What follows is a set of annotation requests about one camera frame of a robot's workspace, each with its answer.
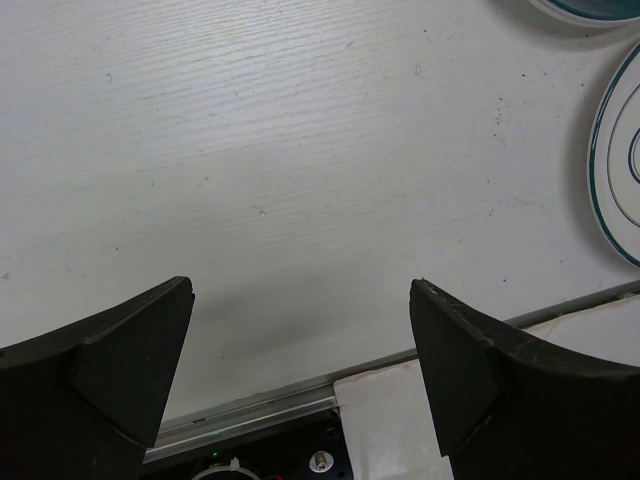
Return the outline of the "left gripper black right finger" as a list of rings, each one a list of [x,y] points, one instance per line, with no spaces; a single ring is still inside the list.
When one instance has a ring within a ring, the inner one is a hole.
[[[410,320],[440,453],[457,479],[635,479],[639,370],[539,339],[427,280]]]

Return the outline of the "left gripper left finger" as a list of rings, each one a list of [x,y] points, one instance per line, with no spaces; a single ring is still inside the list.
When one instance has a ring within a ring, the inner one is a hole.
[[[1,350],[4,479],[135,479],[153,447],[195,295],[171,278]]]

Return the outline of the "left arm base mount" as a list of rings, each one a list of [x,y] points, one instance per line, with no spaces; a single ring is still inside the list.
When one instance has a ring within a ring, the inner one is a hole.
[[[324,410],[149,462],[141,479],[352,479],[340,416]]]

